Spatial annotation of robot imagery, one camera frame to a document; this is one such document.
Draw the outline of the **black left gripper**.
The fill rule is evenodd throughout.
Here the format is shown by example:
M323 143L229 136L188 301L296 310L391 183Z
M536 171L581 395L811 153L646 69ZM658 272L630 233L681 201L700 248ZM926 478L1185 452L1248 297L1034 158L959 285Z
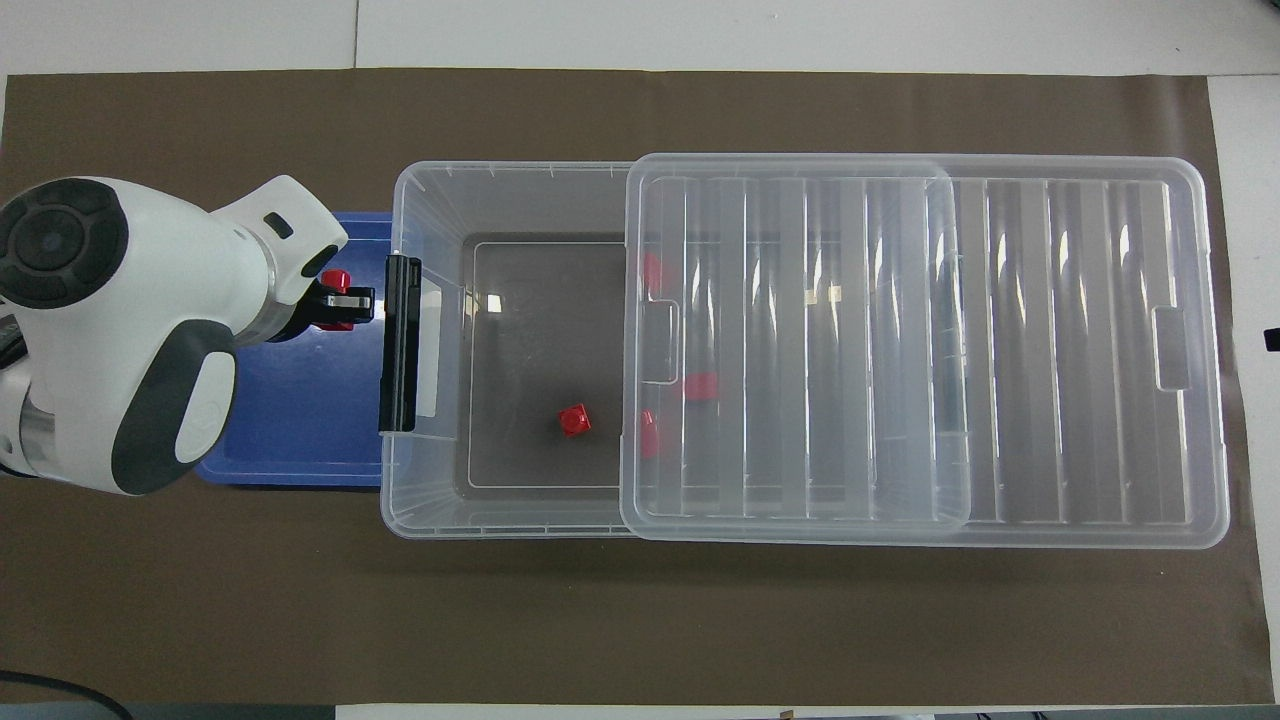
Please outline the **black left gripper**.
M280 343L296 338L317 322L321 314L323 323L370 323L376 315L375 305L375 288L323 290L319 282L311 282L284 325L270 337L270 342Z

